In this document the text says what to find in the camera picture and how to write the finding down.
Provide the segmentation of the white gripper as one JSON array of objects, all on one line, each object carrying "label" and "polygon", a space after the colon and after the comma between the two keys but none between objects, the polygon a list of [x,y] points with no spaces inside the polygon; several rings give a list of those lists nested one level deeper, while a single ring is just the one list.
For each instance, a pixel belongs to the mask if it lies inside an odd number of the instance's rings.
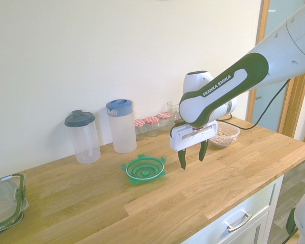
[{"label": "white gripper", "polygon": [[203,161],[208,148],[208,139],[217,133],[218,122],[212,121],[197,129],[186,123],[176,124],[170,132],[170,147],[177,151],[178,159],[183,170],[186,169],[186,148],[200,143],[199,161]]}]

